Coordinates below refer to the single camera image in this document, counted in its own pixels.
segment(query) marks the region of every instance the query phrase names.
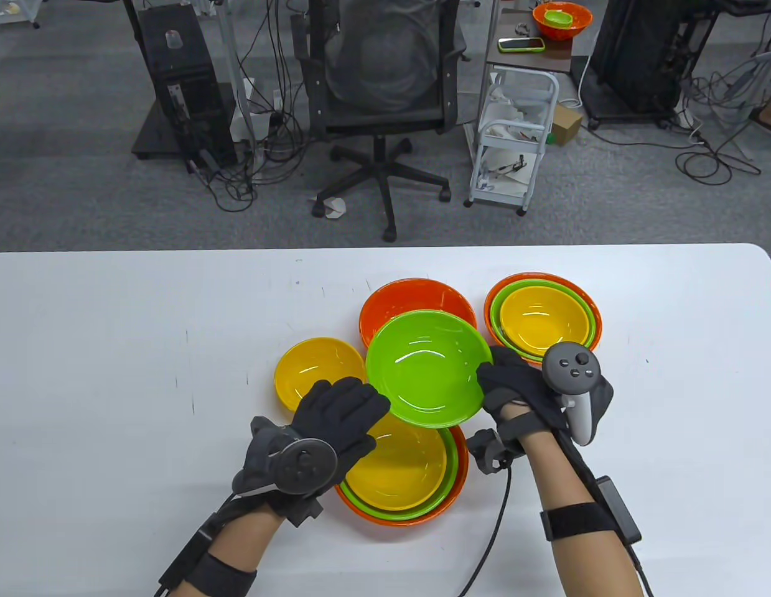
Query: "orange bowl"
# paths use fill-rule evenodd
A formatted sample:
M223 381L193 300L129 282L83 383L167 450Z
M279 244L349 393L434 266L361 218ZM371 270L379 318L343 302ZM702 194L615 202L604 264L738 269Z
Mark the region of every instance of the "orange bowl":
M493 306L493 301L496 299L496 296L499 292L510 286L510 284L513 284L514 282L519 282L521 280L528 280L528 279L537 279L537 280L549 280L551 282L556 282L557 284L561 284L562 286L569 288L570 290L573 290L573 292L577 293L578 296L581 296L582 300L587 303L587 306L592 309L593 315L596 317L596 337L592 341L592 346L589 347L590 350L595 350L598 346L598 343L601 341L601 332L604 330L604 322L601 319L601 312L598 310L598 307L596 306L595 301L590 298L590 295L588 295L584 290L576 286L576 284L573 284L570 280L566 280L565 278L561 278L558 275L553 274L544 274L541 271L525 271L522 274L513 274L507 276L507 278L504 278L501 282L496 284L493 288L490 289L490 292L487 293L487 298L485 299L485 325L487 325L487 330L490 332L490 336L492 336L493 340L496 341L496 344L499 344L499 346L504 346L501 340L498 339L498 336L496 335L495 330L493 330L493 323L490 322L490 307Z
M368 348L377 332L397 315L410 311L445 311L476 330L477 316L470 302L451 286L426 278L390 282L374 291L360 310L360 339Z
M465 479L468 477L468 446L465 445L465 435L463 435L462 429L460 429L460 427L450 427L449 430L451 435L454 437L454 445L457 446L457 454L460 456L460 466L459 469L457 469L457 478L454 481L451 492L449 492L449 495L447 495L446 499L440 503L440 506L437 506L437 508L431 512L428 512L422 517L414 518L411 521L384 521L380 518L374 518L373 516L366 514L366 512L358 509L357 506L349 501L349 498L346 497L346 495L343 495L343 491L339 486L336 486L336 493L340 495L343 503L345 503L350 510L352 510L359 517L365 518L365 520L368 520L369 522L373 522L375 525L395 527L416 526L431 521L433 518L439 517L441 514L443 514L443 512L446 512L449 508L451 508L451 505L457 501L457 498L462 492L462 487L465 486Z
M573 24L565 29L557 29L545 22L545 14L548 11L563 11L573 16ZM592 12L584 6L574 4L573 2L547 2L537 6L532 11L532 16L540 28L543 37L547 37L553 42L567 42L579 35L584 29L592 25Z

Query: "bowl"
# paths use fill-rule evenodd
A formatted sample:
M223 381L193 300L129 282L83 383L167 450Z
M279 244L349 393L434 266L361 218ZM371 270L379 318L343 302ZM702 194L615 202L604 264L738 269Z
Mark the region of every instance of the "bowl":
M397 315L418 310L451 313L477 326L470 302L451 286L425 278L408 278L374 291L360 310L360 339L368 347L382 327Z
M379 518L384 521L410 521L414 518L420 518L426 514L429 514L432 510L437 508L443 503L443 500L451 493L451 488L454 486L454 481L457 479L457 470L460 466L460 457L457 454L457 444L454 443L454 436L448 429L437 429L443 440L447 453L448 465L446 473L443 475L443 481L436 492L424 503L414 508L403 510L402 512L389 512L388 510L380 510L369 506L365 501L361 500L348 486L346 481L342 481L340 484L340 490L346 495L351 503L362 510L371 517Z
M515 282L521 282L523 280L533 280L533 279L547 280L548 282L556 282L557 284L564 286L569 290L572 290L572 292L576 293L576 295L579 296L579 298L581 298L582 301L587 303L587 306L590 307L590 311L592 311L593 317L596 319L596 325L595 325L596 335L595 335L595 338L592 339L592 346L588 346L588 349L595 350L599 342L601 341L601 333L602 333L602 330L604 329L604 322L602 322L602 319L601 319L601 312L596 306L596 303L590 298L590 295L588 295L584 290L576 286L576 284L573 284L573 282L571 282L570 280L561 278L558 275L547 274L541 271L525 271L522 274L508 275L507 278L504 278L500 282L497 282L497 284L490 289L490 292L488 292L487 298L485 298L485 324L487 325L488 332L490 332L490 335L493 336L493 340L496 341L497 344L500 344L501 346L514 348L513 346L510 346L507 342L504 342L504 340L499 338L498 334L496 333L496 330L494 330L493 321L491 321L491 318L490 318L491 307L493 307L493 301L496 299L496 296L498 296L498 294L502 290L510 286L510 284L515 284Z
M353 346L336 338L311 338L283 355L274 370L274 389L287 409L297 410L302 397L320 380L345 377L366 381L366 366Z
M573 23L568 27L559 28L546 22L546 14L549 11L567 12L573 17ZM567 42L579 35L584 29L592 25L592 12L584 6L574 4L573 2L547 2L537 6L532 11L532 16L537 22L537 27L543 37L547 37L553 42Z
M555 29L568 29L573 25L573 15L565 11L546 11L545 24Z
M427 514L418 517L413 518L411 520L406 521L388 521L383 520L381 518L376 518L372 516L371 514L366 514L366 512L363 512L363 510L357 508L357 506L352 503L352 501L343 493L342 488L340 486L336 487L336 491L338 492L338 495L340 498L342 498L343 503L345 503L349 509L351 509L355 514L357 514L359 517L368 520L369 522L373 522L375 525L382 525L382 526L390 526L390 527L406 527L406 526L415 526L415 525L422 525L425 522L434 520L434 518L439 517L443 512L446 512L453 503L457 501L457 498L460 497L460 493L462 492L463 486L465 486L465 480L468 477L468 448L465 446L465 435L462 434L462 430L460 427L451 427L449 429L451 432L451 435L454 437L454 445L457 447L457 454L459 455L459 469L457 469L457 477L454 478L454 485L451 487L451 491L449 492L449 495L443 499L443 501L440 503L437 508L431 510L431 512L428 512Z
M502 303L499 325L515 346L541 357L557 342L586 345L592 330L586 306L540 284L514 290Z
M346 475L360 500L388 511L408 510L427 501L447 469L443 438L435 429L408 425L387 415L371 428L377 447Z
M461 318L413 311L385 324L368 347L368 381L391 414L418 427L452 427L482 408L477 368L492 363L485 338Z
M548 287L552 288L558 291L561 291L562 293L565 293L568 297L570 297L573 301L576 301L576 303L581 307L582 310L587 315L587 325L589 332L584 339L584 346L590 347L590 344L593 340L595 340L596 337L596 317L592 312L592 309L587 304L587 302L584 301L584 299L581 298L581 296L578 296L577 293L575 293L570 288L567 288L563 286L562 284L557 284L557 282L551 282L549 280L541 280L541 279L525 279L521 282L513 282L512 284L506 286L503 288L497 295L496 298L493 300L491 306L490 306L490 323L493 326L493 332L496 334L496 337L499 341L502 342L504 346L510 347L511 349L514 349L519 355L522 356L525 360L528 361L536 361L538 363L542 362L543 358L542 356L536 354L536 352L533 352L527 347L519 346L518 343L508 338L508 336L505 334L505 331L502 326L501 322L501 309L504 304L504 302L507 300L509 296L512 295L515 291L527 287Z

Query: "white cart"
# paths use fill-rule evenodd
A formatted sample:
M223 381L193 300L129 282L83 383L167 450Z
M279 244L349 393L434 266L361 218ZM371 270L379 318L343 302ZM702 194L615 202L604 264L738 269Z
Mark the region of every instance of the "white cart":
M549 72L505 66L493 70L479 117L470 194L463 205L512 205L524 216L554 122L559 82Z
M0 0L0 25L28 21L39 29L36 15L45 0Z

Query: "chair base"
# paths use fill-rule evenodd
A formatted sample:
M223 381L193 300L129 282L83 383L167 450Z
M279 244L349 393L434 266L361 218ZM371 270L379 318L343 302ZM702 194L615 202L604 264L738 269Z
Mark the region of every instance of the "chair base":
M340 195L349 188L356 187L369 178L374 178L380 186L380 193L383 197L383 206L385 207L385 216L388 218L388 227L383 232L383 241L392 243L396 241L396 218L393 214L393 202L391 202L391 188L388 185L388 177L405 178L408 181L426 182L428 185L437 185L440 187L438 199L444 203L451 201L451 189L449 188L449 179L442 176L435 176L408 165L400 164L396 161L402 154L410 154L413 151L413 145L410 139L402 139L388 153L385 151L385 136L374 137L374 157L360 151L351 150L347 147L333 146L330 150L330 159L333 162L339 162L347 159L360 165L348 176L340 181L329 185L325 190L320 191L316 196L311 213L314 217L324 217L326 213L325 201Z

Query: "green bowl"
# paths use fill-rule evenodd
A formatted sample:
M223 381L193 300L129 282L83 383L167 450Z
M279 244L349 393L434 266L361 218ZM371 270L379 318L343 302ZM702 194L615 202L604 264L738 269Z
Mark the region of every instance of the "green bowl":
M521 280L519 282L514 282L513 284L510 284L502 288L502 291L499 292L496 295L496 298L493 300L493 304L491 304L490 306L490 323L493 326L493 330L498 336L498 339L502 341L504 346L510 347L511 349L515 350L519 355L521 355L522 358L525 358L529 361L533 361L535 363L543 362L542 356L537 356L535 354L527 353L525 350L522 350L519 347L515 346L513 342L511 342L510 339L507 338L507 335L505 335L504 332L502 331L502 322L499 315L499 313L502 312L502 305L504 304L504 301L507 300L508 296L510 296L516 290L529 287L529 286L542 286L547 288L554 288L556 290L561 290L566 295L575 299L575 301L578 302L579 306L581 306L582 309L584 309L584 311L587 313L587 321L590 322L590 333L587 336L587 341L585 341L585 346L587 348L590 348L590 346L592 346L592 342L596 338L596 333L598 332L598 329L597 329L597 323L596 323L596 315L595 313L592 312L592 309L587 304L587 302L585 302L584 299L581 298L581 296L577 295L577 293L575 293L570 288L562 284L557 284L557 282L551 282L550 280L541 280L541 279L527 279L527 280Z
M366 512L369 516L379 518L379 520L382 521L411 521L430 514L430 512L437 508L437 506L440 506L443 503L443 500L451 493L451 489L454 487L454 481L457 480L457 472L459 472L460 469L460 455L457 454L457 444L454 443L454 436L451 435L451 432L448 429L439 429L437 432L439 432L443 438L443 445L446 446L447 467L440 486L437 487L436 492L434 492L432 497L425 501L425 503L401 512L380 510L369 506L365 501L357 497L355 492L353 492L346 484L346 481L342 481L342 484L340 484L340 490L343 491L343 495L346 495L349 501L357 506L358 509Z
M391 401L391 415L440 429L467 421L482 408L477 368L492 363L485 338L461 318L413 311L391 319L366 356L368 383Z
M565 11L548 11L545 14L545 24L557 29L570 29L573 25L573 15Z

